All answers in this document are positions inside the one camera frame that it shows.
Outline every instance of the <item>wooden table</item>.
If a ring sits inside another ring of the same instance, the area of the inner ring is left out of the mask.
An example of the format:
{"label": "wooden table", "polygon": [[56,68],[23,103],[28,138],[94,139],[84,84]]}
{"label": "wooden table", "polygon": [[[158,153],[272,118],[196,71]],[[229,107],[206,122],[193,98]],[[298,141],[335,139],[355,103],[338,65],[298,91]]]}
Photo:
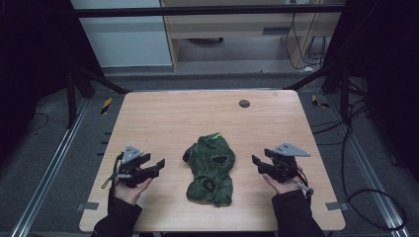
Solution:
{"label": "wooden table", "polygon": [[[250,107],[239,102],[248,100]],[[236,155],[230,171],[232,204],[214,207],[187,200],[193,180],[191,168],[182,156],[202,135],[220,132]],[[296,157],[314,189],[312,212],[323,230],[340,230],[345,221],[340,210],[327,210],[325,203],[336,201],[329,178],[315,145],[299,97],[295,91],[183,91],[141,92],[126,95],[108,148],[89,197],[97,210],[85,209],[80,228],[91,232],[107,214],[108,189],[101,186],[112,174],[115,158],[129,144],[151,160],[162,158],[166,167],[140,197],[143,213],[135,231],[274,231],[277,222],[271,198],[274,190],[252,163],[254,154],[284,142],[303,149],[310,157]]]}

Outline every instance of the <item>gray floor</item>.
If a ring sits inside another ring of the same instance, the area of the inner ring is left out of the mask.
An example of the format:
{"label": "gray floor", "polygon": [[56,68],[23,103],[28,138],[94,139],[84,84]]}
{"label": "gray floor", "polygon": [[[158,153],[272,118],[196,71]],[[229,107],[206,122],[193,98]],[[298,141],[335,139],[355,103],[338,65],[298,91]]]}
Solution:
{"label": "gray floor", "polygon": [[[313,60],[311,68],[317,67]],[[284,46],[276,38],[224,39],[223,43],[198,45],[187,40],[182,43],[179,69],[176,72],[144,72],[140,77],[109,77],[120,86],[135,91],[146,90],[214,90],[244,88],[282,88],[304,78],[308,72],[295,70],[288,61]],[[336,107],[325,109],[311,103],[313,94],[319,95],[321,79],[298,91],[304,111],[312,130],[320,130],[331,124],[320,125],[339,119]],[[91,186],[105,152],[107,132],[111,132],[118,116],[124,95],[118,95],[108,88],[94,84],[97,89],[93,99],[79,99],[78,105],[87,103],[87,110],[80,127],[71,142],[59,170],[54,176],[37,217],[32,223],[33,236],[86,236],[78,223],[82,212],[76,210],[78,203],[87,201]],[[334,105],[339,92],[327,95],[326,102]],[[103,103],[113,98],[110,109],[100,115]],[[360,99],[351,96],[351,101]],[[37,113],[18,149],[12,154],[13,162],[0,173],[0,233],[8,236],[22,216],[34,191],[42,180],[51,158],[65,133],[67,107],[65,91],[59,91],[43,98]],[[383,188],[394,196],[408,215],[408,234],[398,236],[419,236],[419,185],[408,169],[391,165],[389,152],[383,143],[369,112],[354,118],[352,143],[346,146],[344,156],[345,177],[348,192],[370,186],[368,176],[363,171],[365,164],[361,156],[368,160],[368,174],[375,174]],[[333,189],[339,201],[344,202],[341,182],[342,145],[326,145],[341,141],[344,127],[337,126],[327,132],[316,134],[316,142],[324,161]],[[382,209],[378,208],[377,197],[370,194],[355,199],[356,206],[365,215],[385,225]],[[380,230],[360,218],[353,209],[343,212],[346,227],[333,236],[397,236],[398,233]]]}

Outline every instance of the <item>aluminum rail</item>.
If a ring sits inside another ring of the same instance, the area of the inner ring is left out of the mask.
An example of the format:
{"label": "aluminum rail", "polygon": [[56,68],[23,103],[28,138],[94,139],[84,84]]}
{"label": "aluminum rail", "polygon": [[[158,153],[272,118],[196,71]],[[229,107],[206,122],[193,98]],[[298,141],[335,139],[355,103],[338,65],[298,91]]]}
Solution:
{"label": "aluminum rail", "polygon": [[[338,117],[338,119],[341,119],[342,117],[339,113],[339,110],[338,110],[339,106],[336,99],[332,96],[328,96],[328,100],[331,102],[331,108],[333,109],[335,115]],[[345,132],[347,131],[347,128],[345,127],[345,125],[341,125],[341,127]],[[359,143],[358,139],[356,138],[355,134],[352,134],[349,137],[348,141],[354,151],[355,159],[361,170],[361,173],[364,176],[364,180],[366,181],[368,187],[370,189],[375,189],[375,190],[379,190],[386,193],[384,185],[379,179],[376,171],[373,169],[373,166],[369,162],[368,157],[364,153],[362,146]],[[397,208],[395,207],[391,199],[389,199],[388,197],[378,195],[378,194],[373,194],[373,197],[388,227],[395,228],[403,222],[400,214],[397,211]],[[407,230],[406,226],[404,226],[400,230],[391,231],[391,235],[393,237],[409,237],[410,236],[409,231]]]}
{"label": "aluminum rail", "polygon": [[301,4],[301,5],[242,5],[204,7],[158,7],[119,9],[76,9],[50,13],[57,17],[112,18],[151,17],[186,15],[231,15],[231,14],[275,14],[275,13],[336,13],[365,10],[366,5],[345,4]]}
{"label": "aluminum rail", "polygon": [[43,201],[46,198],[49,188],[52,185],[52,182],[59,170],[59,167],[61,166],[65,155],[67,154],[68,148],[70,147],[70,144],[80,126],[80,123],[84,119],[89,102],[90,101],[88,99],[83,99],[81,101],[80,109],[77,113],[78,118],[75,124],[66,130],[60,144],[55,151],[55,154],[52,157],[51,162],[49,163],[42,177],[40,184],[38,185],[18,223],[12,230],[12,237],[25,237],[28,235],[31,226],[41,209]]}

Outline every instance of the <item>sleeve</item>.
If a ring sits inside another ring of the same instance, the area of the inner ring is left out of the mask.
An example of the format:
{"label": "sleeve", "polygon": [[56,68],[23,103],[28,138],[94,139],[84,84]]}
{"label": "sleeve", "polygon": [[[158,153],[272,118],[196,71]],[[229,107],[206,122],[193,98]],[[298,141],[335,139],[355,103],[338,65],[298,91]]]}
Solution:
{"label": "sleeve", "polygon": [[113,197],[108,215],[101,219],[93,230],[91,237],[131,237],[133,226],[142,209],[119,198]]}
{"label": "sleeve", "polygon": [[272,198],[280,236],[324,237],[323,231],[312,218],[302,190],[276,195]]}

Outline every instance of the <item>green cloth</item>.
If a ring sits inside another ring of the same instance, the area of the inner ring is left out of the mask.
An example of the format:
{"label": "green cloth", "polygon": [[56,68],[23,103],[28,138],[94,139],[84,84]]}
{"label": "green cloth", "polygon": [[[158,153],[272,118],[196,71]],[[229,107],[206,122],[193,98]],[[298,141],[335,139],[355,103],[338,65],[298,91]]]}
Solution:
{"label": "green cloth", "polygon": [[194,175],[186,192],[188,199],[231,204],[233,183],[228,171],[233,168],[235,155],[220,133],[201,136],[186,150],[183,160]]}

